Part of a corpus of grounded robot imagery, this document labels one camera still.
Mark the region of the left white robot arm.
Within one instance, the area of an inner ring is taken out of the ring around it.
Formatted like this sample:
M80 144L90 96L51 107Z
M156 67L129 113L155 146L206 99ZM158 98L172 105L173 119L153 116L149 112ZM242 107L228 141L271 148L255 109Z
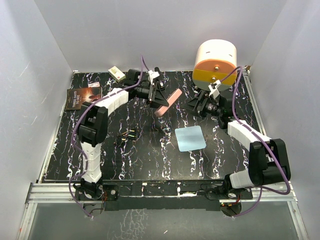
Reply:
M80 185L75 189L87 198L97 200L103 195L102 171L100 167L101 147L107 137L108 120L111 113L134 98L145 99L151 108L163 109L170 106L164 97L164 85L158 67L142 73L129 70L128 78L106 96L93 103L84 102L80 108L81 116L75 127L83 156L83 173Z

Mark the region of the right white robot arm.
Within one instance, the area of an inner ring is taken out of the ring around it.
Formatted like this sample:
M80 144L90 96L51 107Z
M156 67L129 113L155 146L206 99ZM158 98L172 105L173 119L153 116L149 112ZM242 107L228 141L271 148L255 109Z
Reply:
M233 199L246 188L261 187L268 190L269 185L280 182L285 183L286 191L279 190L277 193L290 193L291 170L285 142L280 138L271 139L239 119L234 94L223 91L214 98L202 90L183 104L182 109L202 119L207 115L215 117L219 127L249 152L247 169L227 174L222 185L213 189L215 194Z

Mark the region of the pink glasses case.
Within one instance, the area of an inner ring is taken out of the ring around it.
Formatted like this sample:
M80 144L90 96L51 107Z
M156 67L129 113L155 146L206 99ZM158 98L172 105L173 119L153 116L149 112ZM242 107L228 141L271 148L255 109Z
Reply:
M168 102L168 106L160 106L155 112L155 116L160 118L162 117L168 110L169 108L179 99L181 96L182 91L177 88L172 94L166 99Z

